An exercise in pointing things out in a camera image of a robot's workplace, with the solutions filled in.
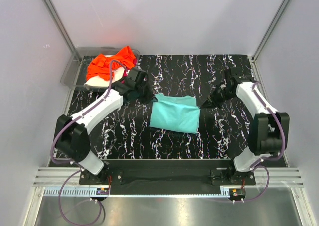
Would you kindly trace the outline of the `teal t shirt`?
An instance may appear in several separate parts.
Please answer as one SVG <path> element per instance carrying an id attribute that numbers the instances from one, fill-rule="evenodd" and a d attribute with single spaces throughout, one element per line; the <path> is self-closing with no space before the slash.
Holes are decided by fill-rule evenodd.
<path id="1" fill-rule="evenodd" d="M 149 127 L 179 133 L 196 134 L 199 129 L 200 108 L 195 97 L 155 95 Z"/>

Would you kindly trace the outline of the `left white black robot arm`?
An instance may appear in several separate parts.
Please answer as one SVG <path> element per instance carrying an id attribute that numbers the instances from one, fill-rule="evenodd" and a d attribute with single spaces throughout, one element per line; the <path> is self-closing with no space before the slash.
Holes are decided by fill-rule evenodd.
<path id="1" fill-rule="evenodd" d="M 89 134 L 107 115 L 121 108 L 125 102 L 133 100 L 143 104 L 157 101 L 146 71 L 139 67 L 133 67 L 126 76 L 111 83 L 85 109 L 72 116 L 61 115 L 56 123 L 51 148 L 57 149 L 87 170 L 96 184 L 103 184 L 108 177 L 109 164 L 92 152 Z"/>

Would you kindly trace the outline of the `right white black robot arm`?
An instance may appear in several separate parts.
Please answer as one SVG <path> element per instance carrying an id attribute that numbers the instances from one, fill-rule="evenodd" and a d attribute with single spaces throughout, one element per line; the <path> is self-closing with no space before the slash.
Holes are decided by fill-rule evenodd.
<path id="1" fill-rule="evenodd" d="M 287 148 L 290 117 L 279 112 L 257 89 L 258 82 L 251 75 L 243 75 L 236 67 L 224 72 L 225 81 L 216 86 L 202 109 L 220 108 L 222 103 L 239 98 L 248 109 L 253 121 L 250 125 L 248 146 L 231 159 L 224 177 L 231 184 L 238 184 L 261 162 L 280 160 Z"/>

